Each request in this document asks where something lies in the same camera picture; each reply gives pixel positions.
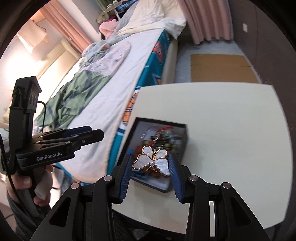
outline light switch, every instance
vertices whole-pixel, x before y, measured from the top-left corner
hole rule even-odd
[[[248,25],[246,25],[245,23],[242,24],[242,29],[244,32],[248,32]]]

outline jewelry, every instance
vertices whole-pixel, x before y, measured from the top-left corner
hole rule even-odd
[[[170,171],[168,169],[168,160],[165,158],[167,156],[166,149],[159,149],[156,151],[152,150],[150,146],[144,146],[142,148],[142,153],[138,155],[136,161],[133,164],[135,170],[140,170],[145,167],[149,167],[146,171],[151,168],[154,172],[157,170],[164,176],[169,176]]]

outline mother-of-pearl wing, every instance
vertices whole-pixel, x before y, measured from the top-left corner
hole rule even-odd
[[[138,155],[137,160],[134,162],[133,168],[135,170],[142,169],[143,167],[148,166],[151,161],[151,158],[146,154],[140,154]]]
[[[168,160],[167,159],[159,158],[159,159],[155,160],[155,165],[156,165],[157,169],[160,171],[161,174],[163,174],[165,176],[170,175],[170,171],[168,169]]]
[[[150,146],[144,146],[142,148],[142,153],[146,154],[147,156],[149,156],[152,159],[152,148]]]
[[[158,158],[166,157],[166,155],[167,155],[166,149],[159,149],[154,157],[154,160]]]

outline gray floor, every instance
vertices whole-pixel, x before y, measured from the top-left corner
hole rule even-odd
[[[175,83],[191,81],[190,55],[191,54],[235,54],[244,55],[234,41],[210,41],[199,45],[181,43],[178,47]]]

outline open box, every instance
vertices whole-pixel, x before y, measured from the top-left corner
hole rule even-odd
[[[151,143],[150,140],[155,139],[153,136],[160,133],[159,130],[170,130],[165,131],[165,136],[168,137],[167,140],[170,143],[168,154],[170,151],[176,153],[181,162],[187,143],[186,124],[137,117],[123,146],[117,165],[120,165],[125,155],[128,154],[133,154],[134,163],[141,153],[142,147]],[[146,172],[145,169],[132,169],[131,179],[161,192],[168,192],[171,184],[170,176],[165,177],[159,173],[155,178],[155,175],[153,172]]]

